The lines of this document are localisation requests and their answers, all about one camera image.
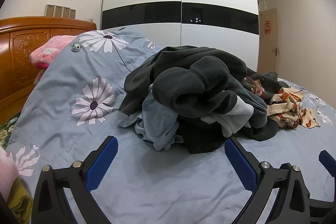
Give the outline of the pile of dark clothes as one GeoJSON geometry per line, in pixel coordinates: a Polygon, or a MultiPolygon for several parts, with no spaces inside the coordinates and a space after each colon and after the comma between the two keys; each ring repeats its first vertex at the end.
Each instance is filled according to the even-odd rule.
{"type": "Polygon", "coordinates": [[[261,75],[228,52],[166,47],[127,75],[118,124],[156,151],[179,143],[208,153],[233,135],[264,141],[278,131],[267,108],[284,87],[276,73],[261,75]]]}

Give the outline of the olive knitted garment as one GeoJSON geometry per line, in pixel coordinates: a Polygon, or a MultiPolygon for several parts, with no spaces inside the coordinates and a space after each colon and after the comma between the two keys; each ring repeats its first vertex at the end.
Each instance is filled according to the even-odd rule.
{"type": "Polygon", "coordinates": [[[18,223],[30,223],[33,199],[19,177],[13,182],[7,204],[18,223]]]}

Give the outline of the beige patterned garment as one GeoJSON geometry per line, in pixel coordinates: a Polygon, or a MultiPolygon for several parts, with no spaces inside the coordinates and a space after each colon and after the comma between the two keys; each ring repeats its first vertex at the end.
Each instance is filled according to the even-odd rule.
{"type": "Polygon", "coordinates": [[[305,94],[303,90],[281,88],[267,105],[267,117],[277,123],[279,128],[296,129],[319,127],[320,124],[311,108],[302,107],[305,94]]]}

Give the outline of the pink fluffy blanket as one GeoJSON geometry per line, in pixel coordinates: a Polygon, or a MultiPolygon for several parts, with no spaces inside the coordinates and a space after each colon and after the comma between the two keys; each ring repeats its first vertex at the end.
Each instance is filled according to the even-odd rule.
{"type": "Polygon", "coordinates": [[[1,195],[7,201],[13,182],[18,177],[17,166],[9,154],[1,147],[0,151],[0,187],[1,195]]]}

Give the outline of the blue floral duvet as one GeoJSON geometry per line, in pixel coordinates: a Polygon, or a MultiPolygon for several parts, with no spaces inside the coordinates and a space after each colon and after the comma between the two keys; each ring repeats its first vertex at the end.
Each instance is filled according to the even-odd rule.
{"type": "MultiPolygon", "coordinates": [[[[252,192],[244,189],[224,152],[192,154],[175,143],[156,151],[133,126],[119,126],[129,73],[163,48],[128,28],[76,36],[52,61],[31,92],[15,124],[7,151],[33,195],[42,168],[68,168],[84,161],[108,136],[118,152],[91,195],[110,223],[233,223],[252,192]]],[[[259,162],[300,168],[309,194],[309,223],[335,223],[335,176],[319,162],[326,150],[335,159],[335,108],[303,90],[315,128],[279,128],[257,141],[239,135],[259,162]]]]}

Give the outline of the wooden door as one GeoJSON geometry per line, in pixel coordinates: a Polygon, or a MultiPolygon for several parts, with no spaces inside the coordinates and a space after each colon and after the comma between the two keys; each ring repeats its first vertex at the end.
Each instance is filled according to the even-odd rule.
{"type": "Polygon", "coordinates": [[[260,12],[259,15],[258,73],[275,72],[278,58],[277,9],[260,12]]]}

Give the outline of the pink fluffy pillow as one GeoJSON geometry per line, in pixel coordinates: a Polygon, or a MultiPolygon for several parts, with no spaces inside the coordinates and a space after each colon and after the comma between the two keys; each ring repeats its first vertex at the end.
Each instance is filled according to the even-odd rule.
{"type": "Polygon", "coordinates": [[[55,57],[75,38],[76,36],[71,35],[53,36],[30,53],[31,63],[38,69],[47,69],[55,57]]]}

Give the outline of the wooden headboard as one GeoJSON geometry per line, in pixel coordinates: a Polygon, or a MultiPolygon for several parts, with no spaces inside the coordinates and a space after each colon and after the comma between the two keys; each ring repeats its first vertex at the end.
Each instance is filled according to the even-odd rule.
{"type": "Polygon", "coordinates": [[[0,21],[1,124],[18,114],[34,88],[39,70],[30,53],[56,35],[79,35],[96,30],[94,22],[45,16],[22,16],[0,21]]]}

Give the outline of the white black wardrobe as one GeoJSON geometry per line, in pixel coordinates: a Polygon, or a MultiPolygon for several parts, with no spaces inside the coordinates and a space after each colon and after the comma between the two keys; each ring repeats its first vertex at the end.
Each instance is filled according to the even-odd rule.
{"type": "Polygon", "coordinates": [[[101,28],[123,27],[161,47],[217,48],[257,68],[257,0],[103,0],[101,28]]]}

